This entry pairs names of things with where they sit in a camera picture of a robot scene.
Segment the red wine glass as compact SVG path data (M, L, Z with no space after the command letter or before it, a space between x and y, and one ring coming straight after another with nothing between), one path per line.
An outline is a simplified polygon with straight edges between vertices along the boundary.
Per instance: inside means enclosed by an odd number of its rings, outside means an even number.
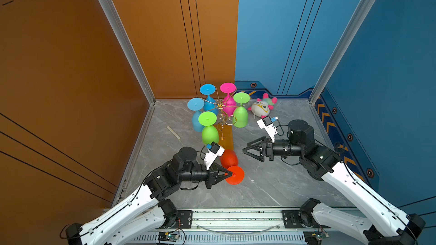
M226 182L230 185L240 184L245 177L244 170L238 166L238 157L233 150L225 150L220 157L221 165L232 172L232 176L226 179Z

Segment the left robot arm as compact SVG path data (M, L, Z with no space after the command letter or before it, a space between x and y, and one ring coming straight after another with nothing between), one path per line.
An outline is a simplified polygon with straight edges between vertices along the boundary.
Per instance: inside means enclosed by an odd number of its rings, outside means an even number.
M168 197L179 191L183 182L203 182L211 188L233 175L215 163L224 151L215 142L208 144L204 163L199 164L195 149L181 148L122 202L88 223L65 226L60 238L70 245L124 245L145 231L173 226L178 212Z

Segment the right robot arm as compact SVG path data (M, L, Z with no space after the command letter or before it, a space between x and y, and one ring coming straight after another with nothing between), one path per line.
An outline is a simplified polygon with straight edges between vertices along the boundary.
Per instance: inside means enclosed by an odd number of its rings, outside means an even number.
M275 157L298 157L309 175L324 181L342 193L359 209L358 217L331 208L310 198L299 210L299 221L306 228L327 226L336 229L365 245L416 245L425 228L425 221L417 214L407 214L375 192L353 173L332 149L316 144L313 128L304 120L288 124L287 138L275 139L274 121L258 121L268 133L243 148L243 153L260 162Z

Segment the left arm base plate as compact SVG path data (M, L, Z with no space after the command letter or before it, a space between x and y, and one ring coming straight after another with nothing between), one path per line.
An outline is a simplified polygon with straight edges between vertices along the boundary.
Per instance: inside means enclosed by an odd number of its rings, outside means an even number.
M166 219L161 229L191 229L193 223L192 210L178 210L171 219Z

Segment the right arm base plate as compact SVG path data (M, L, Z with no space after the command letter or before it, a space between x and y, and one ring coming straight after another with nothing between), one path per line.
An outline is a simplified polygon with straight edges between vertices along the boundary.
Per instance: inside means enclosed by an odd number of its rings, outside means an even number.
M307 212L301 212L297 209L285 209L282 211L283 223L286 229L321 229L325 228L325 225L320 226L311 214Z

